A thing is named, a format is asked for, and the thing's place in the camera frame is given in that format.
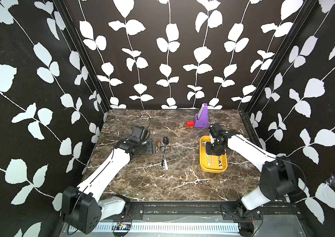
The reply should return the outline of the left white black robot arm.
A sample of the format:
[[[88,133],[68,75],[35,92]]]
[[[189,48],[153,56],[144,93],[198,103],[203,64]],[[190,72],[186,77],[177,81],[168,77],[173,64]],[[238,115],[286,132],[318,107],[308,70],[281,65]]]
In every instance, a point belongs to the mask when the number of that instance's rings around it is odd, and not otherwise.
[[[120,140],[94,173],[77,187],[65,189],[61,207],[63,222],[89,234],[101,220],[121,214],[128,200],[123,196],[101,200],[103,192],[131,159],[155,152],[156,144],[153,141],[139,141],[131,136]]]

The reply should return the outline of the yellow plastic storage box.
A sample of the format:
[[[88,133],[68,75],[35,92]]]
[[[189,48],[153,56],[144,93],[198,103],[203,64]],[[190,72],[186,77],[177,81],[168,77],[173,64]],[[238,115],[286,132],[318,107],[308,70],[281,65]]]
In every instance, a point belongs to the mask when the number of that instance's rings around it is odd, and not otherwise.
[[[210,142],[209,136],[200,138],[200,167],[204,172],[223,173],[228,168],[227,155],[208,155],[206,153],[206,143]]]

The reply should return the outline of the spoon with patterned handle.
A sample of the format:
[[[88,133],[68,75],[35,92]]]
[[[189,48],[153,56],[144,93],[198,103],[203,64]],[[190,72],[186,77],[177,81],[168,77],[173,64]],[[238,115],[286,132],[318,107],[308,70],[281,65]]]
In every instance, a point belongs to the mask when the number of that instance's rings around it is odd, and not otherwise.
[[[223,168],[223,159],[222,159],[222,156],[218,156],[218,165],[219,165],[220,169]]]

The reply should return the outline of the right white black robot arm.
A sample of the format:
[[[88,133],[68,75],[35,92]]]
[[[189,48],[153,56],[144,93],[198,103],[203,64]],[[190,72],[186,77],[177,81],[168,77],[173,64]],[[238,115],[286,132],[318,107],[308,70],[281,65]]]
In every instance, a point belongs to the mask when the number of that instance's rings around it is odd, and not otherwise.
[[[259,185],[238,199],[234,211],[241,218],[256,208],[284,197],[297,189],[293,163],[289,158],[278,158],[247,140],[235,130],[224,130],[218,123],[208,127],[210,141],[206,143],[208,155],[221,156],[226,149],[240,154],[260,172]]]

